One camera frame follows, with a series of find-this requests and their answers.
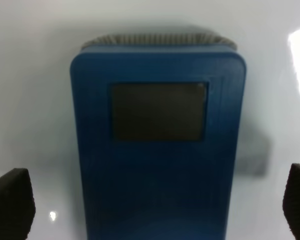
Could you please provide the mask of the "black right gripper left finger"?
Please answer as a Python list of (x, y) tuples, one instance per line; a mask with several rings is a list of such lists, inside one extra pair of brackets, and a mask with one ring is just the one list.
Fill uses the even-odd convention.
[(28, 169), (14, 168), (0, 177), (0, 240), (26, 240), (36, 214)]

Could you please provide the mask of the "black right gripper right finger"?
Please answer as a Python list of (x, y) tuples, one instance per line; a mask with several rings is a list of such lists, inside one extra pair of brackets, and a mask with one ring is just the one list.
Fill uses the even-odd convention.
[(291, 165), (282, 201), (284, 216), (296, 240), (300, 240), (300, 163)]

